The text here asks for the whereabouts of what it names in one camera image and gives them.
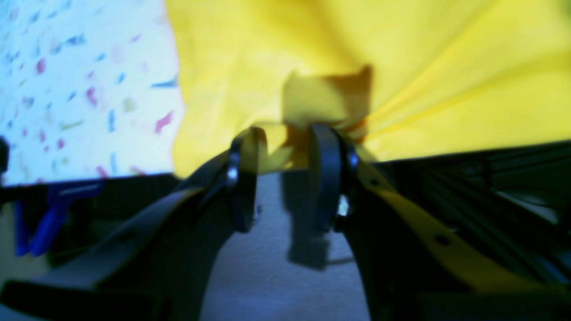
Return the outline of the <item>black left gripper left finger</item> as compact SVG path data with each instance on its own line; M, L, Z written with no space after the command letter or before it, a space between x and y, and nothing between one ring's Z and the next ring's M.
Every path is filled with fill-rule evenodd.
M257 219L265 132L251 127L169 195L67 264L1 292L3 321L198 319L217 254Z

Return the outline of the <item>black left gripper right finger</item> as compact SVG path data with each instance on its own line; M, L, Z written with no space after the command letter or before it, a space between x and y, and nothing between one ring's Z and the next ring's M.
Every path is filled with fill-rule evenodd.
M402 195L326 124L310 129L319 231L344 235L373 321L568 321L570 238L445 173L432 213Z

